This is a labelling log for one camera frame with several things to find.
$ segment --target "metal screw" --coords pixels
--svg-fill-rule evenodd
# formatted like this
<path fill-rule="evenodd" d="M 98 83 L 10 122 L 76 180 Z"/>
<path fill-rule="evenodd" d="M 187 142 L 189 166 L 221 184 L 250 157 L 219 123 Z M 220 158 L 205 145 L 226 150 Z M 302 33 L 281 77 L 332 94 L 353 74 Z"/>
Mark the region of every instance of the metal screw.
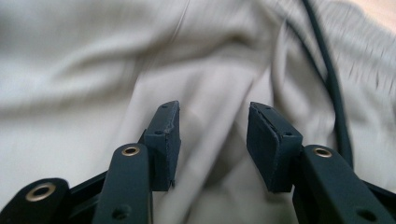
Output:
<path fill-rule="evenodd" d="M 323 157 L 323 158 L 330 158 L 332 156 L 332 153 L 324 148 L 316 147 L 314 148 L 314 153 L 317 156 Z"/>
<path fill-rule="evenodd" d="M 56 189 L 56 186 L 50 182 L 37 185 L 26 194 L 26 200 L 29 202 L 38 202 L 49 197 Z"/>
<path fill-rule="evenodd" d="M 140 149 L 138 147 L 127 147 L 122 151 L 124 156 L 134 156 L 139 153 Z"/>

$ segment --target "beige cloth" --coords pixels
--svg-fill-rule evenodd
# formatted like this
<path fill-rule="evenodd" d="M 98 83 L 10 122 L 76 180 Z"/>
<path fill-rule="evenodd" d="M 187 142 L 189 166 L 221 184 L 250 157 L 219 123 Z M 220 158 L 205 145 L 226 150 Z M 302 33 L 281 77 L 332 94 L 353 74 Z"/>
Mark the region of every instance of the beige cloth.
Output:
<path fill-rule="evenodd" d="M 356 172 L 396 191 L 395 36 L 354 7 L 315 4 L 339 69 Z M 304 144 L 334 147 L 332 103 L 285 25 L 317 55 L 296 1 L 7 1 L 0 5 L 0 207 L 45 177 L 73 187 L 180 101 L 176 187 L 155 222 L 295 223 L 246 150 L 248 104 L 274 105 Z"/>

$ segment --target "black cable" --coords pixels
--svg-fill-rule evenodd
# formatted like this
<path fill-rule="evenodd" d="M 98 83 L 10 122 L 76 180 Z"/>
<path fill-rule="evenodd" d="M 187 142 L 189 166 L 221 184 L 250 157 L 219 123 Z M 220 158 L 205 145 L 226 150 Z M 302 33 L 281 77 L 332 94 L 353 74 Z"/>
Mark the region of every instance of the black cable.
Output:
<path fill-rule="evenodd" d="M 352 155 L 352 146 L 349 140 L 349 134 L 347 132 L 347 120 L 344 113 L 344 105 L 343 99 L 340 92 L 340 87 L 338 85 L 337 75 L 335 73 L 335 69 L 332 65 L 332 59 L 330 58 L 330 54 L 326 43 L 323 38 L 323 34 L 318 25 L 318 20 L 315 16 L 314 10 L 312 9 L 308 0 L 302 0 L 306 9 L 306 13 L 311 22 L 312 29 L 315 34 L 315 38 L 318 42 L 318 47 L 320 49 L 320 53 L 323 57 L 323 62 L 327 69 L 327 77 L 325 79 L 325 85 L 327 91 L 332 99 L 332 104 L 334 107 L 335 114 L 335 136 L 337 139 L 337 146 L 340 155 L 346 160 L 349 166 L 353 169 L 353 155 Z"/>

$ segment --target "crumpled cloth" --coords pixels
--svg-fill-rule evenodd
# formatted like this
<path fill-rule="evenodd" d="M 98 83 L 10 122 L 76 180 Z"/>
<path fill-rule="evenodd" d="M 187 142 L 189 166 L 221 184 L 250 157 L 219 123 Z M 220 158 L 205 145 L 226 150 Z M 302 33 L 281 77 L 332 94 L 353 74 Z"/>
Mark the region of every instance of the crumpled cloth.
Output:
<path fill-rule="evenodd" d="M 313 1 L 338 70 L 361 179 L 396 192 L 396 37 L 352 5 Z M 73 187 L 180 101 L 176 186 L 154 222 L 297 223 L 246 149 L 248 105 L 274 106 L 304 145 L 335 148 L 332 102 L 304 7 L 280 0 L 0 2 L 0 207 L 25 185 Z"/>

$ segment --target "beige surface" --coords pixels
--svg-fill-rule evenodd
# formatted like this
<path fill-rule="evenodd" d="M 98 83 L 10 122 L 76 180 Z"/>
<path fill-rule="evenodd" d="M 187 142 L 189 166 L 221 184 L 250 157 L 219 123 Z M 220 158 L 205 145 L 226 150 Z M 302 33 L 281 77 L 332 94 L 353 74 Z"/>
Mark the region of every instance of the beige surface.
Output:
<path fill-rule="evenodd" d="M 396 0 L 348 0 L 396 34 Z"/>

